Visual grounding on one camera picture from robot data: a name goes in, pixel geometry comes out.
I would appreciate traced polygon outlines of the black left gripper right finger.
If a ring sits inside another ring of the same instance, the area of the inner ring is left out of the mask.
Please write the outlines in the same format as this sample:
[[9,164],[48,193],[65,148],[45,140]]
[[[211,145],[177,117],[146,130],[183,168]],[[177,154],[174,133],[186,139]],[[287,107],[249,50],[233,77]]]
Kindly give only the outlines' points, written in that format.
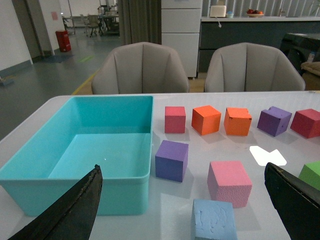
[[269,162],[264,184],[292,240],[320,238],[320,191]]

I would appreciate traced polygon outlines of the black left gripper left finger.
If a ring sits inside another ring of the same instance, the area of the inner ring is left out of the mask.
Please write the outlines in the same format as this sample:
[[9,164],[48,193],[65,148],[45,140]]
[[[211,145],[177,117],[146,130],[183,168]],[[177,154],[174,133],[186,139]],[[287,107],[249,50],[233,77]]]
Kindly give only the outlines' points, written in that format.
[[88,240],[103,188],[99,165],[80,179],[11,240]]

